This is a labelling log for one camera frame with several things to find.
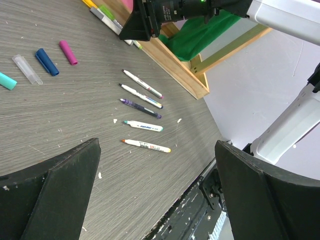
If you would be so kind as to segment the teal marker pen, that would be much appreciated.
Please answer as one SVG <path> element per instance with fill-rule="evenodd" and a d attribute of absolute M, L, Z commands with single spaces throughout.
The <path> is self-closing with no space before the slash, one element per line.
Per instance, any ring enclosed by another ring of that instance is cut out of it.
<path fill-rule="evenodd" d="M 143 129 L 143 130 L 154 131 L 154 132 L 161 132 L 164 129 L 160 125 L 154 125 L 154 124 L 134 121 L 134 120 L 125 120 L 123 123 L 131 126 L 132 128 Z"/>

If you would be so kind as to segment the purple marker pen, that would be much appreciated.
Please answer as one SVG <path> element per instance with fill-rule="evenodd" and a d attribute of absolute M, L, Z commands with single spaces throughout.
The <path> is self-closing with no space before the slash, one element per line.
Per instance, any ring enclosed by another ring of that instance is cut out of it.
<path fill-rule="evenodd" d="M 135 103 L 133 101 L 130 101 L 130 100 L 124 99 L 124 98 L 120 98 L 119 100 L 123 104 L 125 104 L 127 106 L 130 106 L 130 107 L 132 107 L 132 108 L 134 108 L 134 109 L 136 109 L 136 110 L 138 110 L 140 112 L 143 112 L 143 113 L 145 113 L 147 115 L 150 115 L 150 116 L 152 116 L 152 117 L 154 117 L 156 119 L 161 119 L 162 118 L 162 116 L 160 114 L 158 114 L 158 113 L 154 112 L 153 110 L 150 110 L 150 109 L 148 109 L 148 108 L 146 108 L 144 106 L 141 106 L 141 105 L 139 105 L 139 104 L 137 104 L 137 103 Z"/>

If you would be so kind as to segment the magenta pen cap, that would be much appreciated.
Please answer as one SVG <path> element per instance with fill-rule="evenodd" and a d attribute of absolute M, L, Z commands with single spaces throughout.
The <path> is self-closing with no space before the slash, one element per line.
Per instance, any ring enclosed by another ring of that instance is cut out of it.
<path fill-rule="evenodd" d="M 71 50 L 68 42 L 66 40 L 61 40 L 59 42 L 59 46 L 60 46 L 61 50 L 63 51 L 65 57 L 69 61 L 69 63 L 72 66 L 77 65 L 78 64 L 78 60 L 77 60 L 76 56 L 74 55 L 73 51 Z"/>

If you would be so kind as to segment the magenta marker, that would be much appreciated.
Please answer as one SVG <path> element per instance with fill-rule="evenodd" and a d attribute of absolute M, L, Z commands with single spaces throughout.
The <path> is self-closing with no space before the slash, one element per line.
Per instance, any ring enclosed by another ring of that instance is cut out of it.
<path fill-rule="evenodd" d="M 143 80 L 141 80 L 139 77 L 135 76 L 134 74 L 132 74 L 131 72 L 123 69 L 122 72 L 129 77 L 130 79 L 132 79 L 134 82 L 136 82 L 137 84 L 139 84 L 140 86 L 142 86 L 144 89 L 148 90 L 150 93 L 152 93 L 153 95 L 155 95 L 156 97 L 158 97 L 159 99 L 163 98 L 163 95 L 158 92 L 157 90 L 155 90 L 153 87 L 151 87 L 150 85 L 148 85 L 146 82 L 144 82 Z"/>

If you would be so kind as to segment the teal pen cap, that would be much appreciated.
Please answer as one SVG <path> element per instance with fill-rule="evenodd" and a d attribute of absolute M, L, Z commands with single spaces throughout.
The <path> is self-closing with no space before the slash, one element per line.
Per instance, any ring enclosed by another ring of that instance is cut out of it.
<path fill-rule="evenodd" d="M 0 85 L 5 87 L 6 89 L 10 91 L 13 90 L 16 87 L 17 83 L 17 81 L 10 78 L 9 76 L 3 74 L 2 72 L 0 73 Z"/>

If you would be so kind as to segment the grey marker pen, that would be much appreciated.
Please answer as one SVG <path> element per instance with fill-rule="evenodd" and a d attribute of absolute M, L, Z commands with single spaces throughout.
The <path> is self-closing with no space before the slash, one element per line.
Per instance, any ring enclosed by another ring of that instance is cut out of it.
<path fill-rule="evenodd" d="M 119 36 L 121 29 L 106 15 L 104 15 L 100 9 L 91 7 L 90 12 L 93 13 L 98 19 L 100 19 L 108 28 L 110 28 L 116 35 Z"/>

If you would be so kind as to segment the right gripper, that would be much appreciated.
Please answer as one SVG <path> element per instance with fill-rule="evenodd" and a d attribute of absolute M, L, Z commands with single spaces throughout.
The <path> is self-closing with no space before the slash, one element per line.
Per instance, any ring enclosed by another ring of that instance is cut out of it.
<path fill-rule="evenodd" d="M 160 34 L 161 25 L 204 17 L 207 22 L 218 14 L 216 0 L 136 0 L 135 8 L 124 24 L 121 40 L 150 41 Z"/>

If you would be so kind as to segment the blue pen cap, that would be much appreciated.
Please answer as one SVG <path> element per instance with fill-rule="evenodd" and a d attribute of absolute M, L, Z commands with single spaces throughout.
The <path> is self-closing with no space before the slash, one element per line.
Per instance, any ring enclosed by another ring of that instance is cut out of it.
<path fill-rule="evenodd" d="M 60 73 L 60 71 L 57 69 L 57 67 L 52 62 L 52 60 L 43 48 L 40 48 L 35 52 L 35 57 L 37 58 L 39 63 L 44 67 L 46 72 L 52 75 L 53 77 L 57 76 Z"/>

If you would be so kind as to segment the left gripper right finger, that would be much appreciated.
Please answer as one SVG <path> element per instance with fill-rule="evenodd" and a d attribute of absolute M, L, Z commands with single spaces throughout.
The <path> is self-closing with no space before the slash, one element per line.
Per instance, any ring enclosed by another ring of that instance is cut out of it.
<path fill-rule="evenodd" d="M 218 175 L 236 240 L 318 240 L 320 182 L 215 144 Z"/>

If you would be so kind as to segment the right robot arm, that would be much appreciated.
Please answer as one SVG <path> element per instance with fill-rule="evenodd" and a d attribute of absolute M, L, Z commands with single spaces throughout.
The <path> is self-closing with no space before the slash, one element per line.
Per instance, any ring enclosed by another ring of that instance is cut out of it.
<path fill-rule="evenodd" d="M 320 3 L 215 0 L 219 47 L 254 25 L 271 32 L 208 71 L 204 97 L 222 135 L 272 164 L 320 121 Z"/>

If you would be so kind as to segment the clear pen cap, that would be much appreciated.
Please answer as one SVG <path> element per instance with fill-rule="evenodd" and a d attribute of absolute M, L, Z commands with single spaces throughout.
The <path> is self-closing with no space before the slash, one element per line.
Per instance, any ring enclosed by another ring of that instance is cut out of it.
<path fill-rule="evenodd" d="M 17 54 L 12 57 L 12 60 L 31 84 L 38 84 L 40 86 L 43 84 L 43 81 L 23 56 Z"/>

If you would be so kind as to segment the yellow marker pen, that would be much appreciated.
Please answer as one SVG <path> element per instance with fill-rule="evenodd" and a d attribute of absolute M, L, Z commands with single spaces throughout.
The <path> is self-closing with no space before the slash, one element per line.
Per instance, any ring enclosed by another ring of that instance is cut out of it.
<path fill-rule="evenodd" d="M 158 152 L 163 152 L 163 153 L 170 153 L 171 152 L 170 148 L 164 147 L 164 146 L 160 146 L 160 145 L 156 145 L 156 144 L 153 144 L 153 143 L 148 143 L 148 142 L 143 142 L 143 141 L 138 141 L 138 140 L 132 140 L 132 139 L 122 139 L 121 142 L 125 143 L 125 144 L 128 144 L 128 145 L 136 146 L 136 147 L 139 147 L 139 148 L 155 150 L 155 151 L 158 151 Z"/>

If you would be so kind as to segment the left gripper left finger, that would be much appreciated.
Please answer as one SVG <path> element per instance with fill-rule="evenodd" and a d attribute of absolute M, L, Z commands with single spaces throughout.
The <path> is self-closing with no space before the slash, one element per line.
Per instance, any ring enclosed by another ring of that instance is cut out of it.
<path fill-rule="evenodd" d="M 77 240 L 101 147 L 98 138 L 0 177 L 2 240 Z"/>

